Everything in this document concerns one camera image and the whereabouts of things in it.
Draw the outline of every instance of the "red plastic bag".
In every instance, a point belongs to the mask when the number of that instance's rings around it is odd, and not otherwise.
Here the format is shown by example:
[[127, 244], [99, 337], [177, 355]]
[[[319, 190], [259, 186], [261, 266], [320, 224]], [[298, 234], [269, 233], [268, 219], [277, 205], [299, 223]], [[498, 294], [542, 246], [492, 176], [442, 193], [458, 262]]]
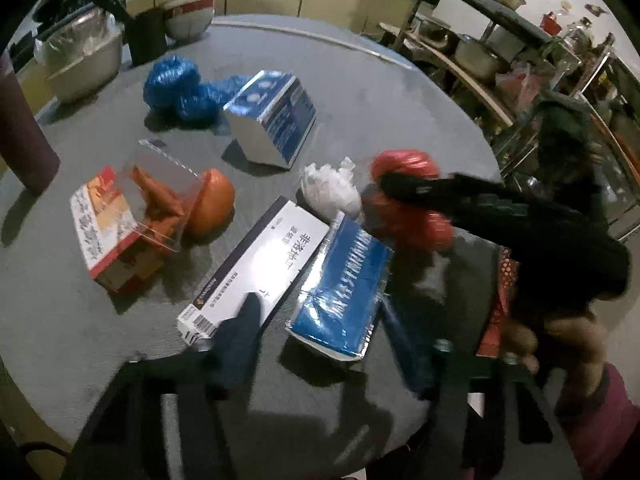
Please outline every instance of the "red plastic bag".
[[[378, 184], [385, 173], [396, 171], [422, 178], [437, 178], [440, 170], [431, 157], [420, 150], [386, 150], [371, 163], [371, 176]], [[440, 213], [400, 203], [377, 192], [370, 202], [384, 222], [384, 230], [399, 244], [425, 251], [443, 251], [453, 241], [453, 227]]]

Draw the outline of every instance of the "finger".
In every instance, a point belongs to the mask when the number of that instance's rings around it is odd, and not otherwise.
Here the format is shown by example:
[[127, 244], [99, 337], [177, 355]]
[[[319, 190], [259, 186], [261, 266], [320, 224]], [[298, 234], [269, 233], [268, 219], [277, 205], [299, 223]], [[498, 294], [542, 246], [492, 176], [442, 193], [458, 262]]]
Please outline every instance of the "finger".
[[545, 332], [554, 339], [573, 346], [588, 359], [603, 358], [607, 331], [585, 316], [548, 320]]
[[538, 370], [540, 369], [540, 364], [538, 363], [538, 360], [535, 358], [535, 356], [533, 356], [533, 355], [525, 355], [521, 359], [521, 362], [522, 362], [522, 364], [525, 365], [527, 370], [529, 370], [531, 375], [535, 375], [535, 374], [538, 373]]
[[538, 338], [527, 326], [507, 318], [500, 324], [500, 347], [517, 355], [530, 355], [538, 347]]

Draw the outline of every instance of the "gray tabletop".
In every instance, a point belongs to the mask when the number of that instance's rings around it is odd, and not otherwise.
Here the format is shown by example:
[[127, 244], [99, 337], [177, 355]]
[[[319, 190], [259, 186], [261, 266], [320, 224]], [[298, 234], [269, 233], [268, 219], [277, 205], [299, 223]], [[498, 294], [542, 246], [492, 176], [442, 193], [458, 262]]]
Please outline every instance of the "gray tabletop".
[[[326, 23], [222, 17], [233, 19], [306, 30], [394, 56]], [[304, 165], [420, 148], [443, 171], [499, 178], [478, 127], [417, 70], [326, 41], [229, 26], [211, 27], [202, 40], [176, 53], [193, 59], [204, 80], [263, 68], [293, 72], [318, 120], [290, 171], [256, 166], [247, 163], [224, 126], [194, 130], [148, 116], [142, 86], [150, 66], [131, 68], [128, 62], [97, 96], [43, 114], [43, 131], [62, 162], [55, 180], [36, 201], [10, 171], [0, 180], [0, 355], [34, 409], [70, 442], [121, 362], [137, 352], [157, 358], [184, 348], [177, 314], [279, 195], [295, 197]], [[236, 187], [235, 214], [222, 234], [167, 261], [135, 298], [114, 300], [84, 266], [69, 197], [103, 166], [119, 167], [136, 141], [150, 136], [162, 138], [196, 171], [220, 168]], [[407, 274], [407, 287], [420, 290], [422, 308], [434, 313], [434, 332], [460, 348], [477, 342], [478, 319], [493, 300], [494, 256], [487, 242], [458, 233], [447, 256]], [[404, 386], [382, 326], [364, 372], [357, 374], [337, 370], [288, 341], [284, 321], [297, 286], [264, 332], [252, 384], [220, 406], [241, 479], [351, 472], [402, 445], [428, 408]]]

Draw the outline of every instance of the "hand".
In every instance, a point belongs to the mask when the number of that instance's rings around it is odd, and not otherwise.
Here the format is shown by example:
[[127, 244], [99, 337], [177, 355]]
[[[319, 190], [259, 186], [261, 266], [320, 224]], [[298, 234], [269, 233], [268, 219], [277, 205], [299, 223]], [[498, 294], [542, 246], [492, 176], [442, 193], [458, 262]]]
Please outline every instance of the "hand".
[[[606, 329], [589, 312], [577, 317], [549, 318], [545, 333], [559, 343], [551, 364], [567, 372], [562, 397], [577, 400], [590, 396], [602, 378]], [[538, 338], [527, 326], [510, 318], [502, 323], [500, 350], [519, 356], [532, 374], [540, 367], [534, 355], [537, 348]]]

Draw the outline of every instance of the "red and white box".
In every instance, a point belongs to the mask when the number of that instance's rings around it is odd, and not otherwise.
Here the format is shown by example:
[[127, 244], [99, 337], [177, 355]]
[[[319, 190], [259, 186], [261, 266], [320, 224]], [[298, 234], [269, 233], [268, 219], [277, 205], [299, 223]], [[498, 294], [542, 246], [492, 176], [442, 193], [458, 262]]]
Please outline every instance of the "red and white box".
[[140, 287], [164, 264], [162, 254], [136, 231], [116, 173], [105, 167], [70, 199], [71, 214], [89, 275], [110, 292]]

